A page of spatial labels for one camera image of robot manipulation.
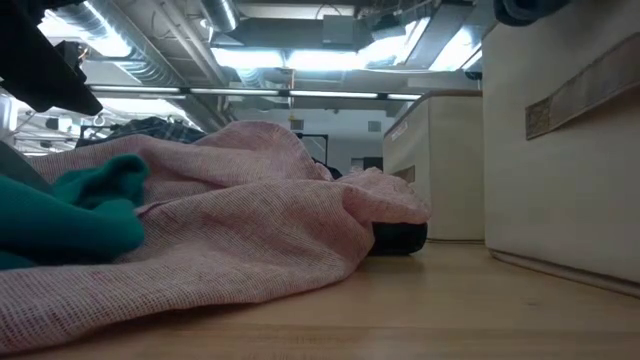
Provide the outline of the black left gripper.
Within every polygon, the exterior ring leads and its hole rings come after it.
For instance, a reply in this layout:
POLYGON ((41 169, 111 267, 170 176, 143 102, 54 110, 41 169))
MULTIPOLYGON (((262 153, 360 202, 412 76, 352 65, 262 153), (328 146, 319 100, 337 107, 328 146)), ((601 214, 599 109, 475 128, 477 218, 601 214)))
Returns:
POLYGON ((1 0, 1 87, 37 112, 53 107, 85 115, 103 106, 85 85, 79 46, 52 45, 39 30, 45 12, 74 0, 1 0))

